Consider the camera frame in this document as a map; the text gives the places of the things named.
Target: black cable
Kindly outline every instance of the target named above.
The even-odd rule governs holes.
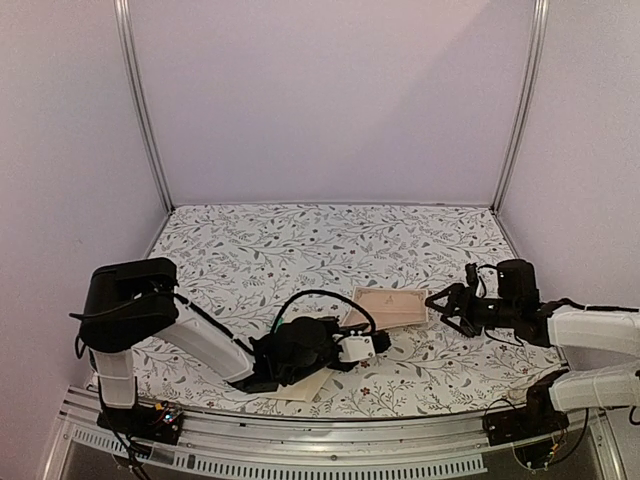
[[[83,343],[82,347],[80,346],[80,335],[76,335],[76,341],[74,344],[74,350],[76,352],[76,357],[80,360],[84,356],[84,352],[87,349],[87,346]]]
[[[637,407],[631,407],[631,410],[629,410],[629,423],[634,427],[637,427],[638,425],[640,425],[640,420],[633,419],[633,414],[636,413],[636,408]]]
[[[231,332],[231,330],[229,330],[225,325],[223,325],[220,322],[218,322],[217,320],[215,320],[211,315],[209,315],[201,307],[199,307],[198,305],[196,305],[195,303],[190,301],[188,298],[183,297],[179,293],[174,293],[173,295],[184,306],[186,306],[187,308],[190,308],[191,310],[196,312],[198,315],[200,315],[202,318],[204,318],[207,322],[209,322],[211,325],[213,325],[218,330],[220,330],[222,333],[224,333],[227,337],[229,337],[233,341],[233,343],[238,345],[241,349],[243,349],[249,355],[253,355],[253,350],[251,348],[249,348],[242,340],[239,340],[239,339],[235,338],[233,333]]]
[[[561,298],[558,300],[560,303],[564,303],[565,305],[569,305],[570,307],[577,308],[579,310],[593,311],[593,312],[631,312],[638,313],[640,309],[637,308],[629,308],[629,307],[615,307],[612,305],[581,305],[579,303],[574,302],[570,298]]]
[[[376,332],[376,321],[373,319],[373,317],[369,312],[367,312],[364,308],[362,308],[356,302],[336,292],[330,292],[329,290],[316,289],[316,290],[302,290],[301,292],[294,294],[292,297],[289,298],[289,300],[284,302],[284,305],[282,305],[282,307],[280,308],[280,311],[278,312],[278,314],[276,315],[276,318],[273,321],[273,325],[271,325],[271,333],[275,333],[276,329],[278,328],[278,323],[282,318],[282,316],[284,315],[284,312],[287,310],[287,308],[289,308],[291,304],[295,302],[297,299],[299,299],[300,297],[304,297],[305,295],[324,295],[325,297],[335,298],[336,300],[340,300],[341,302],[346,303],[351,308],[355,308],[356,310],[358,310],[358,312],[360,312],[364,316],[364,318],[367,319],[367,321],[369,322],[369,325],[371,326],[371,331],[369,333],[373,334]]]
[[[512,347],[519,347],[519,348],[524,348],[524,343],[522,343],[522,341],[520,341],[520,339],[518,337],[514,337],[516,340],[518,340],[520,342],[520,344],[517,343],[513,343],[513,342],[509,342],[507,340],[500,340],[499,338],[496,338],[492,335],[489,335],[489,332],[487,332],[487,329],[485,328],[484,330],[484,334],[487,336],[487,338],[490,338],[491,340],[493,340],[494,342],[500,342],[500,343],[506,343],[507,345],[511,345]]]
[[[559,463],[564,462],[567,458],[569,458],[571,455],[573,455],[573,453],[578,449],[578,447],[582,443],[582,439],[584,438],[585,434],[587,433],[587,427],[588,426],[589,426],[589,409],[586,408],[584,410],[584,425],[582,426],[582,431],[580,432],[580,436],[578,437],[578,440],[573,445],[573,447],[571,447],[571,450],[569,450],[569,453],[567,453],[564,457],[562,457],[559,460],[556,460],[555,462],[552,461],[551,463],[549,463],[550,467],[553,466],[553,465],[557,465]]]
[[[489,409],[491,407],[493,407],[498,402],[504,402],[504,403],[508,404],[511,408],[513,408],[516,412],[518,411],[516,406],[513,403],[511,403],[511,401],[507,400],[506,398],[500,397],[500,398],[495,399],[493,402],[491,402],[489,404],[489,406],[485,409],[484,414],[482,415],[482,420],[483,421],[484,421],[484,417],[486,417],[487,413],[489,413]]]
[[[150,293],[148,295],[142,295],[140,297],[134,298],[133,300],[130,300],[126,303],[123,303],[121,305],[118,305],[117,307],[114,307],[110,310],[103,310],[102,312],[97,312],[97,313],[89,313],[89,314],[84,314],[84,313],[70,313],[69,316],[71,318],[75,318],[76,320],[88,320],[90,318],[99,318],[102,317],[103,315],[109,315],[112,314],[114,312],[120,311],[123,308],[128,308],[131,305],[135,305],[136,303],[148,299],[150,297],[172,297],[173,293],[171,292],[154,292],[154,293]]]
[[[120,434],[116,431],[116,429],[113,428],[113,425],[111,424],[111,420],[109,420],[109,415],[107,415],[107,406],[105,405],[104,400],[102,399],[102,387],[100,386],[100,383],[98,383],[98,398],[100,399],[102,416],[106,420],[107,425],[109,425],[109,430],[111,430],[111,433],[113,433],[113,435],[116,437],[120,445],[122,445],[122,448],[124,448],[124,451],[127,452],[127,456],[129,457],[129,468],[131,473],[133,473],[138,479],[151,480],[151,477],[149,477],[149,475],[147,475],[147,472],[145,472],[144,468],[142,468],[142,463],[135,456],[135,453],[148,456],[151,453],[151,450],[147,449],[147,447],[145,447],[145,449],[143,450],[142,446],[139,445],[137,442],[134,442],[133,440],[131,440],[130,436],[127,436],[127,440],[129,440],[129,445],[127,445],[126,442],[120,436]]]

